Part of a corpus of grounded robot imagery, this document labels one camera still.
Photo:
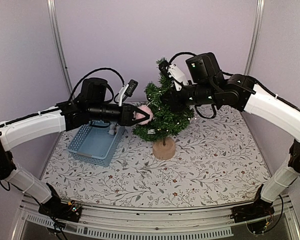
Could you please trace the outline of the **pink pompom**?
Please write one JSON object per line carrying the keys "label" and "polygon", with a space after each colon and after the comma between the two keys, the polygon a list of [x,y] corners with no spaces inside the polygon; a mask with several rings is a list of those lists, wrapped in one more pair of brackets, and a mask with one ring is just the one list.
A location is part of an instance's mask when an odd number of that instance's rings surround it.
{"label": "pink pompom", "polygon": [[140,105],[137,107],[141,112],[135,112],[134,117],[136,120],[144,119],[145,117],[148,117],[148,119],[145,119],[141,122],[139,122],[139,125],[147,125],[149,122],[151,122],[154,118],[154,114],[151,110],[151,108],[148,105]]}

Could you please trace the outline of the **small green christmas tree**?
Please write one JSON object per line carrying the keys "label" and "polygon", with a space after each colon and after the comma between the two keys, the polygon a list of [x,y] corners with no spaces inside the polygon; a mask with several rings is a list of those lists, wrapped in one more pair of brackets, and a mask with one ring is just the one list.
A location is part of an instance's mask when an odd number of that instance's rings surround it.
{"label": "small green christmas tree", "polygon": [[[167,137],[178,135],[185,130],[195,117],[194,110],[187,107],[181,112],[171,112],[170,108],[163,104],[160,97],[169,89],[175,87],[172,80],[166,79],[159,73],[159,85],[149,82],[145,87],[147,102],[137,103],[136,106],[148,105],[153,112],[153,119],[146,125],[136,124],[132,133],[146,142],[156,142]],[[154,129],[155,134],[148,134],[148,130]]]}

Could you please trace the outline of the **white cotton boll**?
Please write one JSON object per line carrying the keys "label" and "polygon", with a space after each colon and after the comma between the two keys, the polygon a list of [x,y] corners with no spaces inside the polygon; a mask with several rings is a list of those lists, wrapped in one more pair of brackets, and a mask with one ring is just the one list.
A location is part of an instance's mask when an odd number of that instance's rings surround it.
{"label": "white cotton boll", "polygon": [[111,124],[109,126],[109,130],[108,130],[108,133],[111,135],[111,136],[114,136],[116,135],[118,132],[118,126],[116,124]]}

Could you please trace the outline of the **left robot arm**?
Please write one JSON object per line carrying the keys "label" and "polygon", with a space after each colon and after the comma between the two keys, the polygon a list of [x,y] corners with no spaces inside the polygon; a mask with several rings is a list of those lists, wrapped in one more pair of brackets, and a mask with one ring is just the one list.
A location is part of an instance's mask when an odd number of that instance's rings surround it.
{"label": "left robot arm", "polygon": [[142,109],[123,103],[124,95],[131,95],[137,82],[131,80],[119,92],[118,104],[105,100],[108,82],[102,78],[86,78],[79,95],[70,101],[19,119],[0,123],[0,181],[15,185],[23,193],[34,197],[53,216],[64,213],[64,205],[52,187],[38,180],[30,172],[13,162],[12,148],[39,137],[76,129],[90,121],[116,122],[133,126],[150,119]]}

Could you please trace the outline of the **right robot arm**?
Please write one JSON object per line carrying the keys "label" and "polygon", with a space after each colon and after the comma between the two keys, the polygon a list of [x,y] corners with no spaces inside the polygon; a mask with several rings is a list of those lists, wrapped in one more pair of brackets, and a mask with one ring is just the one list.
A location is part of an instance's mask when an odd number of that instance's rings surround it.
{"label": "right robot arm", "polygon": [[248,213],[259,218],[273,201],[300,176],[300,109],[277,96],[254,77],[227,74],[220,69],[212,52],[190,53],[185,63],[191,80],[170,60],[159,64],[160,72],[174,83],[161,96],[161,102],[172,112],[188,106],[211,105],[213,113],[222,106],[256,115],[293,136],[288,157],[256,193]]}

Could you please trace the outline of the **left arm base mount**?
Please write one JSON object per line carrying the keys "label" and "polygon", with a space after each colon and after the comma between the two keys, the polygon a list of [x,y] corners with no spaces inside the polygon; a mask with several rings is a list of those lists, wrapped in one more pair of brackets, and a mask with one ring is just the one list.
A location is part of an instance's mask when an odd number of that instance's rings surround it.
{"label": "left arm base mount", "polygon": [[40,204],[38,212],[54,219],[78,223],[82,214],[82,204],[75,200],[62,202],[56,190],[49,183],[46,185],[51,190],[51,198]]}

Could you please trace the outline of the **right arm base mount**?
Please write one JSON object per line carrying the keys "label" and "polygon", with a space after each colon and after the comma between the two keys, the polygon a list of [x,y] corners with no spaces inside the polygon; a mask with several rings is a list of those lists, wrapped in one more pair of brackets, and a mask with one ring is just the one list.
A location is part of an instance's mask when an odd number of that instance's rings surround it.
{"label": "right arm base mount", "polygon": [[261,191],[263,184],[257,189],[255,198],[252,203],[235,206],[231,208],[230,219],[235,223],[252,221],[262,218],[260,221],[254,221],[247,224],[248,230],[254,235],[264,234],[273,220],[275,213],[273,203],[266,202],[261,199]]}

